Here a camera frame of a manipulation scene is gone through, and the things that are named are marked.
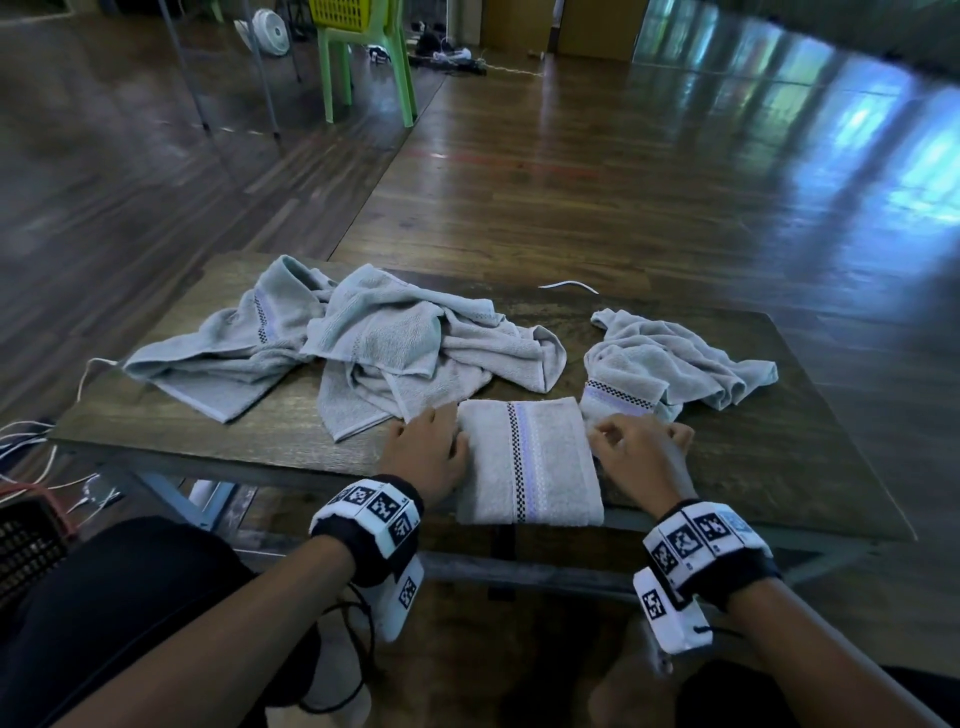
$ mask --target person's left hand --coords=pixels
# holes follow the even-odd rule
[[[377,472],[410,483],[431,508],[450,495],[467,472],[469,441],[457,434],[457,405],[432,407],[408,425],[394,420]]]

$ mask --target person's right arm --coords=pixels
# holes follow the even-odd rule
[[[614,415],[589,438],[607,475],[655,519],[697,497],[684,462],[689,427]],[[727,610],[802,726],[946,726],[778,579],[733,593]]]

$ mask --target forearm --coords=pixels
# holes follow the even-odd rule
[[[777,579],[730,597],[728,611],[803,726],[945,726]]]
[[[236,726],[353,571],[343,544],[311,539],[144,655],[56,728]]]

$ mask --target person's left arm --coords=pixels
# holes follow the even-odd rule
[[[467,465],[455,404],[394,423],[379,472],[413,485],[426,507],[446,497]],[[232,728],[294,646],[336,598],[356,564],[318,536],[228,596],[91,694],[55,728]]]

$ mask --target plastic basket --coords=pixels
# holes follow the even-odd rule
[[[0,615],[66,558],[68,537],[43,497],[21,497],[0,506]]]
[[[326,28],[364,33],[370,23],[370,0],[310,0],[310,16]]]

